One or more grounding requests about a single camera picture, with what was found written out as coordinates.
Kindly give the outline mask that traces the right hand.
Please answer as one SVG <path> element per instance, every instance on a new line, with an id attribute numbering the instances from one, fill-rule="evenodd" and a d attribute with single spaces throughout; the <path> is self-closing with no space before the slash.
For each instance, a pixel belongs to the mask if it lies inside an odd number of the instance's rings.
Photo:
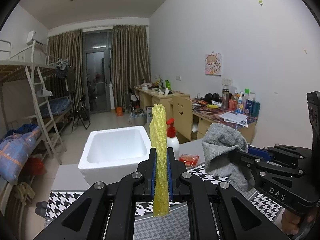
<path id="1" fill-rule="evenodd" d="M 318 208 L 314 208 L 306 217 L 308 223 L 313 222 L 317 217 Z M 299 232 L 301 218 L 289 210 L 285 210 L 281 217 L 281 230 L 287 235 L 296 235 Z"/>

